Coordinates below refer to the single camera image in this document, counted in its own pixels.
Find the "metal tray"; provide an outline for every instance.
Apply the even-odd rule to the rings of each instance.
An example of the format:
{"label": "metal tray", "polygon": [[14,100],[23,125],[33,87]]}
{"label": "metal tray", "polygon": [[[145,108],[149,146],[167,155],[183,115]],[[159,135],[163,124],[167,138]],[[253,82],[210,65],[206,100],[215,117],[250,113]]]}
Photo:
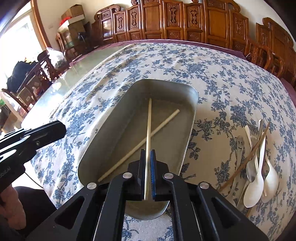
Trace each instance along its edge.
{"label": "metal tray", "polygon": [[[148,99],[152,98],[151,130],[159,126],[176,109],[179,114],[151,138],[158,161],[165,162],[170,172],[179,175],[190,139],[198,102],[197,91],[181,83],[144,79],[135,82],[110,113],[78,167],[83,185],[94,182],[132,150],[147,133]],[[130,162],[140,159],[144,144],[102,183],[111,181],[127,170]],[[139,220],[159,217],[168,202],[128,201],[125,213]]]}

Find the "silver bolt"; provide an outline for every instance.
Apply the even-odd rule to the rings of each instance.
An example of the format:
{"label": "silver bolt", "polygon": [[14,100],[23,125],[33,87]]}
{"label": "silver bolt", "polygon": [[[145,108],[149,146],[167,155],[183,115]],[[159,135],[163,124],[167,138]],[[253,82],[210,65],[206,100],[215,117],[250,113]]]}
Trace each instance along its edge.
{"label": "silver bolt", "polygon": [[166,179],[172,179],[174,177],[174,174],[168,172],[164,176],[165,176]]}
{"label": "silver bolt", "polygon": [[208,189],[209,188],[209,184],[208,183],[206,183],[206,182],[202,182],[201,184],[200,184],[200,187],[202,188],[202,189]]}
{"label": "silver bolt", "polygon": [[129,179],[129,178],[131,178],[133,175],[132,175],[130,172],[125,172],[122,176],[123,176],[123,178],[125,178],[125,179]]}
{"label": "silver bolt", "polygon": [[90,189],[90,190],[95,189],[96,188],[96,183],[87,184],[87,188]]}

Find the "hand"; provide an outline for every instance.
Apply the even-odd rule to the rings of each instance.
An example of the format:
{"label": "hand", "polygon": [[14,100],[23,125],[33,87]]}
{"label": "hand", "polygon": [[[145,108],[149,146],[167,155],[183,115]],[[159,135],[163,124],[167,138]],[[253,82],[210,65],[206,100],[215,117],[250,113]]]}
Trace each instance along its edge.
{"label": "hand", "polygon": [[4,202],[3,206],[0,205],[0,214],[7,219],[9,227],[13,229],[25,228],[26,214],[18,199],[17,191],[10,185],[0,193],[0,197]]}

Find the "white wall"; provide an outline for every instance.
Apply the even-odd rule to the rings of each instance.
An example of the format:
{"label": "white wall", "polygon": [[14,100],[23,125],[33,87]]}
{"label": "white wall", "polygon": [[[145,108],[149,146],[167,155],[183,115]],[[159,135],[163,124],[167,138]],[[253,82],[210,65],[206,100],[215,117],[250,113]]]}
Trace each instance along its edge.
{"label": "white wall", "polygon": [[[262,18],[270,17],[281,25],[288,32],[288,28],[278,16],[278,14],[266,3],[264,0],[235,0],[241,8],[241,14],[249,18],[249,33],[255,40],[255,24],[256,22],[262,24]],[[191,0],[184,0],[184,3],[191,3]],[[111,4],[118,4],[123,9],[131,6],[130,0],[38,0],[38,8],[40,17],[44,25],[45,32],[53,48],[58,48],[55,36],[61,15],[72,5],[81,4],[85,13],[86,22],[94,22],[94,14]]]}

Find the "person's leg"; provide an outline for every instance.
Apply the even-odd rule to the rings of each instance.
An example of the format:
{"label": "person's leg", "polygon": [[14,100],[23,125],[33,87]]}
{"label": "person's leg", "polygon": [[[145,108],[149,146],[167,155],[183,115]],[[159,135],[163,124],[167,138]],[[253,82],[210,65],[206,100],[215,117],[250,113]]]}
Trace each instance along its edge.
{"label": "person's leg", "polygon": [[56,207],[42,189],[32,189],[29,187],[15,187],[19,200],[23,205],[27,225],[18,232],[27,237],[39,224],[47,219]]}

